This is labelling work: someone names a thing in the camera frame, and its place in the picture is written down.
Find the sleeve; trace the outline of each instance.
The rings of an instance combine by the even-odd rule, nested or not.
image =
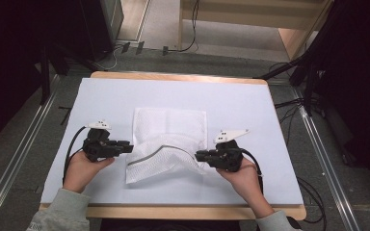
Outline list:
[[[49,208],[35,213],[26,231],[89,231],[86,219],[89,200],[80,193],[59,189]]]
[[[294,231],[300,229],[294,229],[291,227],[289,221],[287,220],[287,216],[283,211],[277,211],[270,216],[265,218],[258,218],[256,220],[257,224],[260,227],[261,231]]]

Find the white board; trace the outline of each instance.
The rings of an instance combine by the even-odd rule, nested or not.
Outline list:
[[[260,164],[264,194],[272,205],[303,204],[302,195],[282,136],[267,85],[181,81],[83,79],[58,154],[47,176],[41,203],[51,203],[62,186],[68,146],[84,125],[105,119],[111,140],[132,142],[135,108],[206,111],[208,148],[222,129],[249,129],[237,139]],[[89,129],[77,138],[80,148]],[[208,174],[182,170],[125,184],[125,156],[100,171],[86,187],[91,204],[239,205],[245,201],[215,169]]]

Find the hand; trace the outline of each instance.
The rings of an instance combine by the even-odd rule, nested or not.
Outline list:
[[[99,162],[91,162],[84,151],[76,153],[68,165],[63,189],[81,193],[95,175],[113,161],[114,158],[107,158]]]
[[[233,189],[249,204],[257,218],[265,218],[275,211],[260,190],[256,165],[243,158],[237,172],[216,169],[232,185]]]

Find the wooden panel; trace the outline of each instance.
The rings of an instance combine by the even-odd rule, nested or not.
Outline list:
[[[207,83],[236,83],[236,84],[256,84],[267,85],[267,82],[261,79],[247,78],[226,78],[219,76],[206,75],[177,75],[149,72],[103,72],[96,71],[92,78],[104,79],[139,79],[139,80],[171,80],[171,81],[190,81],[190,82],[207,82]]]
[[[302,30],[278,29],[290,60],[294,60],[300,55],[302,47],[308,41],[311,34],[325,22],[330,5],[331,0],[324,0],[319,5],[316,14],[312,18],[309,18],[305,25],[303,25],[304,29]]]
[[[191,19],[195,1],[182,0],[183,18]],[[319,13],[324,1],[204,0],[198,20],[264,27],[307,29],[307,21]]]
[[[40,204],[40,210],[45,210],[49,204]],[[296,220],[306,217],[304,205],[297,207],[274,207],[282,210],[287,216]],[[255,219],[253,211],[248,207],[196,207],[196,206],[89,206],[88,218],[165,218],[165,219]]]

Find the table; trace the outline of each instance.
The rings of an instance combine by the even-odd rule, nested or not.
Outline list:
[[[164,84],[174,84],[174,85],[181,85],[184,89],[186,89],[186,83],[193,84],[195,82],[199,83],[211,83],[211,84],[217,84],[216,87],[222,87],[225,84],[232,84],[232,88],[236,87],[248,87],[248,86],[262,86],[262,89],[267,89],[267,83],[263,80],[254,80],[254,79],[235,79],[235,78],[220,78],[215,76],[200,76],[200,75],[175,75],[175,74],[159,74],[159,73],[118,73],[118,72],[95,72],[92,74],[92,78],[103,78],[103,79],[118,79],[121,80],[119,82],[119,86],[124,86],[124,84],[127,84],[126,81],[139,81],[135,83],[135,86],[139,86],[141,83],[143,84],[143,81],[147,81],[146,83],[150,86],[158,84],[159,81],[164,82]],[[121,133],[124,133],[124,129],[122,126],[119,126],[119,131]],[[256,159],[258,159],[260,163],[260,159],[263,157],[256,156]],[[288,157],[285,157],[287,159],[284,159],[283,162],[286,165],[291,165],[290,160]],[[260,164],[263,168],[263,171],[266,171],[266,163]],[[106,171],[111,168],[107,167],[99,174],[109,174]],[[52,169],[49,172],[48,180],[46,181],[45,185],[45,192],[51,190],[50,184],[48,184],[48,181],[50,181],[50,175],[53,174]],[[58,176],[54,177],[56,180],[56,184],[59,184]],[[97,187],[100,187],[101,182],[97,182]],[[88,185],[87,190],[91,191],[90,185]],[[305,208],[303,205],[302,200],[297,200],[299,203],[295,204],[289,204],[289,205],[281,205],[280,203],[277,206],[274,206],[275,210],[283,210],[286,212],[286,214],[290,217],[293,217],[295,219],[304,219],[305,218]],[[45,209],[49,206],[49,203],[42,202],[40,205],[41,209]],[[236,205],[232,204],[158,204],[158,203],[125,203],[125,202],[119,202],[116,206],[115,204],[91,204],[88,208],[87,216],[90,218],[171,218],[171,219],[254,219],[254,214],[251,211],[251,209],[243,203],[238,203]]]
[[[311,34],[320,29],[332,0],[201,0],[198,20],[278,28],[287,54],[297,58]],[[192,19],[195,0],[181,0],[183,19]]]

